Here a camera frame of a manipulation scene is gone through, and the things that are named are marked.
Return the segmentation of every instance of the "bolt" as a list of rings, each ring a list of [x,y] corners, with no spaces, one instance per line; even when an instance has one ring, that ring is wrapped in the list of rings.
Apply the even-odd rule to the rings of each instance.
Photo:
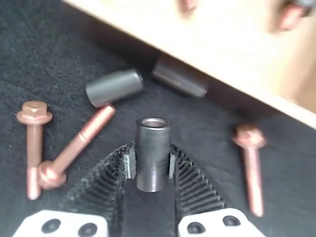
[[[39,198],[38,166],[42,160],[43,125],[51,121],[52,113],[41,101],[28,101],[16,115],[17,120],[26,125],[27,196],[31,200]]]
[[[182,4],[186,11],[193,11],[198,7],[198,0],[182,0]]]
[[[237,126],[233,142],[243,148],[243,158],[248,187],[248,201],[251,212],[261,217],[264,213],[261,188],[261,171],[259,148],[266,144],[262,132],[254,125],[242,124]]]
[[[44,161],[39,165],[39,185],[43,189],[58,188],[66,182],[67,167],[101,131],[114,113],[115,108],[111,105],[99,109],[53,162]]]
[[[305,9],[297,4],[291,3],[284,7],[281,12],[278,27],[281,31],[291,31],[304,16]]]

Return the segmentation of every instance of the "wooden board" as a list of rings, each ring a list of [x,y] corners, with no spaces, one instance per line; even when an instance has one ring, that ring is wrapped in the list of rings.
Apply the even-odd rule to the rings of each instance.
[[[64,2],[316,128],[297,102],[316,65],[316,14],[271,33],[281,0],[200,0],[193,14],[177,0]]]

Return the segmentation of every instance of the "mounting hole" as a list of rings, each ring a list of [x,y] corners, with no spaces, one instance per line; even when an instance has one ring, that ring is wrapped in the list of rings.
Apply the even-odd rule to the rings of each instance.
[[[56,230],[58,230],[59,226],[60,226],[60,220],[58,219],[51,219],[49,221],[46,221],[44,223],[44,225],[41,227],[41,231],[44,234],[49,234],[49,233],[53,233]]]
[[[225,226],[240,226],[240,221],[235,216],[225,216],[223,222]]]
[[[97,226],[93,223],[87,223],[80,227],[78,235],[80,237],[92,237],[97,233]]]
[[[166,126],[166,121],[160,118],[145,118],[142,120],[142,124],[147,127],[162,128]]]
[[[189,234],[202,234],[205,231],[204,225],[199,222],[192,222],[188,225]]]

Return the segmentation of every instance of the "white metal plate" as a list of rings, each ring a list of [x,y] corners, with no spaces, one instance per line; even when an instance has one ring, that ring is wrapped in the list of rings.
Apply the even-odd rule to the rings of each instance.
[[[58,229],[51,233],[43,233],[43,225],[53,219],[60,221]],[[25,218],[13,237],[80,237],[79,229],[89,223],[97,227],[96,233],[90,235],[91,237],[109,237],[108,223],[101,216],[51,210],[42,210]]]
[[[238,219],[236,226],[224,224],[225,217],[235,217]],[[188,226],[191,223],[201,224],[204,232],[190,233]],[[243,237],[265,237],[247,217],[239,210],[226,208],[218,211],[205,212],[196,215],[185,216],[178,225],[178,237],[223,237],[223,236],[243,236]]]

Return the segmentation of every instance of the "black background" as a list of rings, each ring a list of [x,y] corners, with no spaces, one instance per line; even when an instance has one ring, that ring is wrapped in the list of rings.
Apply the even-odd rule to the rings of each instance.
[[[173,142],[200,160],[237,208],[268,237],[314,236],[316,133],[281,113],[256,119],[268,139],[261,149],[265,215],[247,208],[232,126],[267,109],[250,97],[212,81],[209,99],[182,95],[150,76],[157,51],[103,26],[57,0],[0,0],[0,229],[11,236],[22,220],[53,208],[75,182],[115,148],[133,140],[139,117],[174,123]],[[15,119],[22,103],[45,101],[54,118],[44,128],[44,159],[52,160],[95,109],[84,88],[128,65],[137,66],[145,91],[115,103],[117,114],[69,167],[63,188],[29,201],[25,192],[25,127]],[[174,236],[172,187],[144,194],[128,183],[124,236]]]

